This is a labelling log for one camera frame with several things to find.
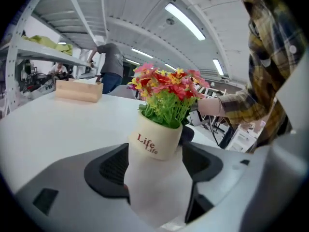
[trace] potted plant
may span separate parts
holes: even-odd
[[[159,71],[152,64],[136,68],[139,73],[131,83],[146,104],[139,106],[136,129],[129,136],[130,148],[149,157],[167,160],[174,154],[190,107],[203,98],[195,89],[199,83],[209,87],[199,71],[177,69],[175,73]]]

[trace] bracelet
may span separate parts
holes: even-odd
[[[218,117],[219,116],[219,114],[221,113],[221,110],[222,110],[222,103],[221,103],[221,100],[218,98],[218,97],[216,97],[218,100],[219,100],[219,102],[220,102],[220,110],[219,110],[219,112],[218,112],[218,115],[216,116],[216,117]]]

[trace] gray t-shirt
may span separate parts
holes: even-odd
[[[105,62],[101,73],[115,73],[123,77],[123,55],[119,48],[113,43],[108,43],[98,46],[97,49],[100,54],[105,53]]]

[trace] fluorescent light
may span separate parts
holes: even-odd
[[[137,52],[137,53],[139,53],[139,54],[142,54],[142,55],[144,55],[144,56],[146,56],[146,57],[153,58],[152,56],[150,56],[150,55],[148,55],[148,54],[146,54],[146,53],[144,53],[144,52],[141,52],[141,51],[139,51],[139,50],[136,50],[136,49],[134,49],[134,48],[132,48],[132,51],[133,51],[133,52]]]
[[[140,65],[140,63],[134,62],[134,61],[129,60],[129,59],[126,59],[126,61],[128,61],[128,62],[130,62],[130,63],[132,63],[132,64],[137,64],[137,65]]]
[[[173,70],[175,70],[176,71],[176,69],[174,68],[174,67],[171,67],[169,64],[165,64],[167,67],[170,67],[170,68],[172,68]]]
[[[213,61],[214,65],[216,66],[217,71],[219,72],[219,75],[224,75],[223,71],[222,71],[222,68],[221,68],[221,65],[219,63],[219,60],[213,59],[212,61]]]
[[[165,9],[170,12],[173,16],[175,16],[178,20],[180,20],[193,34],[197,37],[199,41],[205,39],[205,36],[202,32],[194,25],[194,23],[183,13],[181,12],[175,5],[169,3]]]

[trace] plaid shirt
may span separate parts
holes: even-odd
[[[275,95],[291,75],[305,52],[307,41],[292,14],[280,0],[243,0],[249,21],[249,80],[247,87],[221,96],[231,124],[268,121],[251,150],[269,144],[278,134],[291,129]]]

